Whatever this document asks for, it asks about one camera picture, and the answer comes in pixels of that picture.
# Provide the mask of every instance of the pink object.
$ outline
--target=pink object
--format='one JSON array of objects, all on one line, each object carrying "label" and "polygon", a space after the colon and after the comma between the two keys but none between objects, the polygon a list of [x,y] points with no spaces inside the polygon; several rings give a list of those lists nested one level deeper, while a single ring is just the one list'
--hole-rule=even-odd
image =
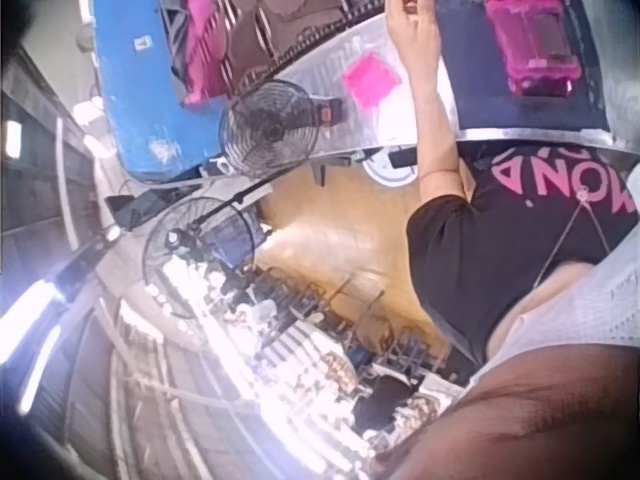
[{"label": "pink object", "polygon": [[582,76],[562,24],[560,0],[488,0],[509,88],[517,95],[568,96]]},{"label": "pink object", "polygon": [[188,0],[186,105],[197,105],[227,93],[221,60],[227,50],[222,10],[211,0]]},{"label": "pink object", "polygon": [[347,91],[363,109],[375,108],[402,83],[400,76],[374,53],[365,53],[342,75]]}]

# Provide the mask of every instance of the white lace fabric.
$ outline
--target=white lace fabric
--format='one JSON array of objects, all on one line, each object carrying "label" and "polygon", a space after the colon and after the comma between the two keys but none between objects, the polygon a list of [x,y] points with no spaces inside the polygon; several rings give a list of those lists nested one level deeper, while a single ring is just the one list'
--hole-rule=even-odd
[{"label": "white lace fabric", "polygon": [[559,345],[640,349],[640,226],[572,288],[523,315],[502,348],[472,379],[525,352]]}]

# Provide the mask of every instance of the hand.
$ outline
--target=hand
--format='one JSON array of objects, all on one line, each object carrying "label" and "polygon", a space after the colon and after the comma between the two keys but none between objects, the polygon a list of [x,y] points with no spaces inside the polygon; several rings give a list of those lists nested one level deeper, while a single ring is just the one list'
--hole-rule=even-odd
[{"label": "hand", "polygon": [[417,14],[408,13],[406,0],[386,0],[387,28],[400,60],[416,90],[434,90],[440,62],[440,30],[435,0],[416,0]]}]

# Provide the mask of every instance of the white wall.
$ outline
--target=white wall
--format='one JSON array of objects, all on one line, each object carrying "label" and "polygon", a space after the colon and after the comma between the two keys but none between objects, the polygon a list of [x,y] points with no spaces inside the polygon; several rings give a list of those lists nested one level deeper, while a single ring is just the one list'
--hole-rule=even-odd
[{"label": "white wall", "polygon": [[91,56],[81,53],[76,46],[76,34],[82,25],[79,2],[41,0],[34,14],[24,47],[63,105],[72,112],[74,105],[89,99],[95,81]]}]

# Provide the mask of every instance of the black t-shirt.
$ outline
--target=black t-shirt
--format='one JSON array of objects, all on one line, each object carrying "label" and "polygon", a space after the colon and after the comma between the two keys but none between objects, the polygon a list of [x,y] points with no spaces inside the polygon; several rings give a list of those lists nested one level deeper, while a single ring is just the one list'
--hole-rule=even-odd
[{"label": "black t-shirt", "polygon": [[[420,207],[407,225],[411,278],[436,326],[481,365],[493,330],[533,289],[588,189],[611,250],[638,222],[618,174],[588,150],[519,147],[476,175],[471,203],[456,195]],[[607,250],[580,208],[545,276],[563,262],[597,264]]]}]

